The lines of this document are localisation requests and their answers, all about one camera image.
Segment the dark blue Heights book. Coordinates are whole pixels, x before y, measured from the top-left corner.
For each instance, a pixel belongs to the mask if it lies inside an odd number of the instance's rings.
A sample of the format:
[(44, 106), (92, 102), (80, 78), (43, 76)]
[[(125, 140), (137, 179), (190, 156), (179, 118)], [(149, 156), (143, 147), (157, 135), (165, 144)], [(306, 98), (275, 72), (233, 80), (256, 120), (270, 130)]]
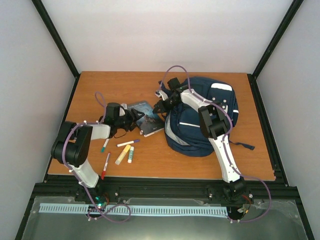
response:
[(128, 104), (127, 109), (135, 109), (144, 113), (144, 116), (136, 122), (140, 129), (140, 134), (144, 137), (149, 137), (164, 129), (164, 121), (156, 113), (153, 113), (153, 107), (147, 101), (143, 100)]

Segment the purple capped white marker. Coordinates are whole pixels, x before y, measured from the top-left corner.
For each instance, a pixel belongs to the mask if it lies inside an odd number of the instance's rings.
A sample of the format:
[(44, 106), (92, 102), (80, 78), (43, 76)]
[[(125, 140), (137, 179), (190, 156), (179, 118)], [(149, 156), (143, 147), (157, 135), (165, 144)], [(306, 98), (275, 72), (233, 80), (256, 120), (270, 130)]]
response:
[(122, 147), (122, 146), (131, 145), (131, 144), (138, 143), (138, 142), (140, 142), (140, 139), (135, 139), (135, 140), (119, 143), (116, 146), (119, 148), (119, 147)]

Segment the green white glue stick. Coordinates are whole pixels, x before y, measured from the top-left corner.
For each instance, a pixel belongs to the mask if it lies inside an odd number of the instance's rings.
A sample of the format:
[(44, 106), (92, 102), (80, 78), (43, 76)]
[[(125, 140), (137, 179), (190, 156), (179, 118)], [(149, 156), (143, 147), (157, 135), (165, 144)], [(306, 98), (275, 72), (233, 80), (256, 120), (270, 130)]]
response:
[(128, 159), (127, 162), (130, 164), (133, 161), (133, 157), (134, 157), (134, 150), (135, 148), (133, 146), (130, 147), (129, 149), (129, 153), (128, 153)]

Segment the green capped white marker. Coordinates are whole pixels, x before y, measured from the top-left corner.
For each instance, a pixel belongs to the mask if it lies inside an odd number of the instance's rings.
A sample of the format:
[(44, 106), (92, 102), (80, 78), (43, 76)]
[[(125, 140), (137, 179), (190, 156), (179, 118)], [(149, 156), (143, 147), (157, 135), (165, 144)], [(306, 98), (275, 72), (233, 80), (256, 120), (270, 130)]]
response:
[(103, 146), (102, 146), (102, 148), (101, 148), (101, 153), (103, 153), (104, 151), (105, 151), (105, 149), (106, 149), (106, 147), (107, 147), (107, 145), (108, 145), (108, 142), (109, 142), (109, 138), (106, 138), (105, 139), (105, 142), (104, 142), (104, 144), (103, 144)]

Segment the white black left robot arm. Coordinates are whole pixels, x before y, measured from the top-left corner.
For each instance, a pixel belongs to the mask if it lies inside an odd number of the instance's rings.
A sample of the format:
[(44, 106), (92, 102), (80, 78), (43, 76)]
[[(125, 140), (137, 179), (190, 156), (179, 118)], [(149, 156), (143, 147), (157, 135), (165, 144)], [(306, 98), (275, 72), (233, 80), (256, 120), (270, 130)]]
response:
[(105, 106), (103, 116), (96, 122), (65, 121), (51, 147), (51, 156), (65, 165), (80, 185), (87, 187), (86, 195), (92, 201), (99, 201), (103, 198), (104, 188), (97, 184), (100, 176), (88, 160), (91, 141), (108, 141), (119, 129), (131, 132), (144, 115), (135, 108), (128, 109), (124, 103), (110, 102)]

